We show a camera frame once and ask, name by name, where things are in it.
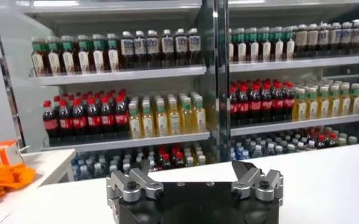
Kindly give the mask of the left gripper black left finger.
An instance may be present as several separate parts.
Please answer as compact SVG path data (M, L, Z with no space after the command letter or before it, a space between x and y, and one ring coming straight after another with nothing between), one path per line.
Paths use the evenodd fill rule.
M126 203L136 203L142 194L152 200L161 199L164 194L163 183L151 179L148 172L148 160L131 165L127 172L112 171L106 177L107 200L122 198Z

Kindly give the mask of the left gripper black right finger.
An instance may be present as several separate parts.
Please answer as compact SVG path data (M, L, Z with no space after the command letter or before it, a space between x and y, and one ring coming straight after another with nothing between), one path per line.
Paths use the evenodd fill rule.
M232 196L237 200L250 198L252 195L260 201L283 201L283 175L278 170L270 169L264 173L252 163L232 161L237 181L231 184Z

